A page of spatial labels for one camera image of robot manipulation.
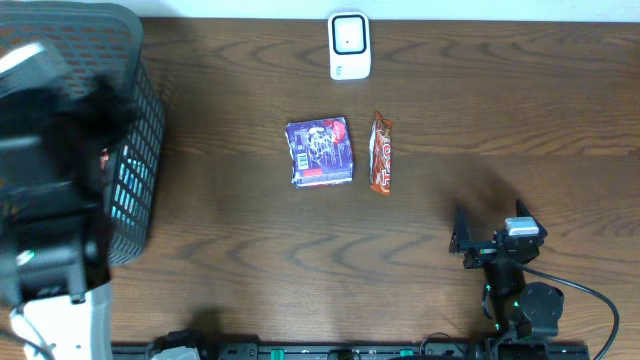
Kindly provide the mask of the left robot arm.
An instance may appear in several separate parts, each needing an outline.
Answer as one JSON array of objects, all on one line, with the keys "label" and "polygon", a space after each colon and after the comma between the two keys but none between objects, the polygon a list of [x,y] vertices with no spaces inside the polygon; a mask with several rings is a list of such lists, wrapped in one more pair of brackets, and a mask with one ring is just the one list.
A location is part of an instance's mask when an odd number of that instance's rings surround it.
[{"label": "left robot arm", "polygon": [[164,114],[142,68],[68,95],[46,43],[1,59],[1,304],[29,359],[204,359],[191,331],[112,339],[111,269],[144,250]]}]

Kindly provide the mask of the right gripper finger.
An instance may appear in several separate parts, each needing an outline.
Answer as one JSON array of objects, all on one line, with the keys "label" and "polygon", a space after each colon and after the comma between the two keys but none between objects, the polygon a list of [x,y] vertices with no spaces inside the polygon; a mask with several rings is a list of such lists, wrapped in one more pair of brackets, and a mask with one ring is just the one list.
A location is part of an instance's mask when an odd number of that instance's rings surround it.
[{"label": "right gripper finger", "polygon": [[540,228],[540,232],[537,236],[541,237],[541,238],[545,238],[548,235],[547,230],[541,225],[541,223],[532,215],[532,213],[529,211],[529,209],[527,208],[527,206],[525,205],[524,201],[521,199],[518,199],[516,201],[516,215],[517,217],[533,217],[534,220],[537,222],[539,228]]},{"label": "right gripper finger", "polygon": [[454,227],[449,244],[451,254],[464,253],[471,247],[471,234],[464,208],[455,208]]}]

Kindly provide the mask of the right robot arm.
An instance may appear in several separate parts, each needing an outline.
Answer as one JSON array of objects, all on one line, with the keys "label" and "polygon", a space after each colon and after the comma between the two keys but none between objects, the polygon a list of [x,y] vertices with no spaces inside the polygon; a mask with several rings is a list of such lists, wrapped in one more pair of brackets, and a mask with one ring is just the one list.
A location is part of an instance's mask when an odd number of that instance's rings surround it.
[{"label": "right robot arm", "polygon": [[528,283],[524,265],[539,255],[547,231],[520,200],[516,215],[487,241],[474,241],[462,206],[455,210],[449,252],[462,254],[463,267],[481,269],[482,309],[496,333],[468,345],[466,359],[549,359],[558,335],[564,294],[544,282]]}]

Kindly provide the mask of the teal snack packet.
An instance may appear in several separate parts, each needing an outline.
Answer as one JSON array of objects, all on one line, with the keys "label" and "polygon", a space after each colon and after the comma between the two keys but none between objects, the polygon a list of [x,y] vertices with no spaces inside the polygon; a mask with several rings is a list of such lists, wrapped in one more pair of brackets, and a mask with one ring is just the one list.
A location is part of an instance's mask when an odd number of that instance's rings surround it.
[{"label": "teal snack packet", "polygon": [[110,215],[117,223],[128,228],[148,225],[151,192],[148,186],[149,170],[139,160],[126,159],[116,169]]}]

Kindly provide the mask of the orange red snack bar wrapper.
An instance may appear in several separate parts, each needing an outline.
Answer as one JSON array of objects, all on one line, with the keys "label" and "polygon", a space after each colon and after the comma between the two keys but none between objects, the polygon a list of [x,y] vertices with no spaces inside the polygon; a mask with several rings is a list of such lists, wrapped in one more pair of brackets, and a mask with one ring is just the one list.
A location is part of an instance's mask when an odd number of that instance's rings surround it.
[{"label": "orange red snack bar wrapper", "polygon": [[370,188],[380,194],[391,193],[392,123],[379,112],[375,114],[369,140]]}]

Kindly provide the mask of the purple snack box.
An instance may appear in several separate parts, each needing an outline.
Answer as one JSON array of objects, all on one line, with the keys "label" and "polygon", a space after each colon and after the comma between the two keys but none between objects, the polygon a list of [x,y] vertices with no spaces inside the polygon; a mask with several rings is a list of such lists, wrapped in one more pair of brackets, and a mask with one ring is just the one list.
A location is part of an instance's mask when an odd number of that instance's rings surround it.
[{"label": "purple snack box", "polygon": [[297,188],[351,182],[354,160],[344,117],[292,122],[285,127]]}]

